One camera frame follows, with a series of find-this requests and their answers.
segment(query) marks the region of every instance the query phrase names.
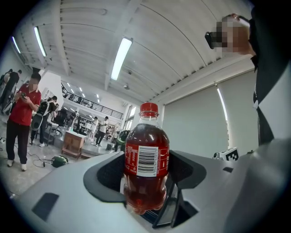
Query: black pants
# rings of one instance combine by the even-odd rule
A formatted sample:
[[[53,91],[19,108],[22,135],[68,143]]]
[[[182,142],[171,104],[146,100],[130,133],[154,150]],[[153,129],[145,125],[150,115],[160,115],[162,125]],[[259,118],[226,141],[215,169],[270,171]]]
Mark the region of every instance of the black pants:
[[[42,119],[42,123],[40,126],[40,143],[44,143],[44,132],[45,132],[45,127],[46,127],[46,122],[47,122],[47,116],[44,116]],[[36,135],[36,131],[31,131],[31,136],[30,139],[34,140]]]
[[[2,96],[0,98],[0,105],[2,107],[1,112],[3,112],[3,108],[8,104],[9,96],[11,95],[12,91],[8,88],[4,88]]]
[[[100,145],[103,137],[104,137],[105,133],[101,132],[100,130],[98,130],[98,135],[97,135],[97,139],[96,139],[96,145]]]
[[[8,120],[6,129],[6,151],[9,160],[14,160],[14,144],[18,139],[18,156],[21,164],[26,164],[27,142],[29,135],[29,126],[23,126]]]

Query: red soda bottle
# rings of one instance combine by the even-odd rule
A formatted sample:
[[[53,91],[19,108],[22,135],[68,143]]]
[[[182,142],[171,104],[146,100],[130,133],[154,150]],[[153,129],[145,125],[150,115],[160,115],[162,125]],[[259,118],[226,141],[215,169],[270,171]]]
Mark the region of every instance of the red soda bottle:
[[[170,142],[158,115],[156,104],[143,103],[140,122],[126,139],[124,195],[137,214],[160,209],[166,197]]]

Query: red bottle cap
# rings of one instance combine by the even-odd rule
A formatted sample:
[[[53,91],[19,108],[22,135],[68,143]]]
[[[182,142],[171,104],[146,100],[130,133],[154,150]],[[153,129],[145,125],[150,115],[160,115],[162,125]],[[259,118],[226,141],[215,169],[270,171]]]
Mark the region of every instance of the red bottle cap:
[[[140,112],[142,112],[142,111],[153,111],[153,112],[158,113],[158,106],[156,104],[150,103],[150,102],[143,103],[140,106]]]

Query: person in white shirt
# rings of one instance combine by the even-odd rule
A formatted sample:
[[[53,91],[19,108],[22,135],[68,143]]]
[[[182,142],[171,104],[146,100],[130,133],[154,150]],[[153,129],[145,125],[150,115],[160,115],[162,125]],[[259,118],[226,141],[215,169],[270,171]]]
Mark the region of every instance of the person in white shirt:
[[[89,141],[91,141],[91,144],[94,144],[94,136],[95,136],[95,131],[97,129],[97,125],[98,125],[98,118],[94,117],[94,121],[91,125],[91,133],[89,135]]]
[[[101,122],[100,124],[100,130],[98,130],[98,136],[97,136],[97,139],[96,139],[96,145],[95,146],[99,146],[101,147],[100,143],[106,133],[106,128],[108,126],[108,117],[106,116],[104,121]]]

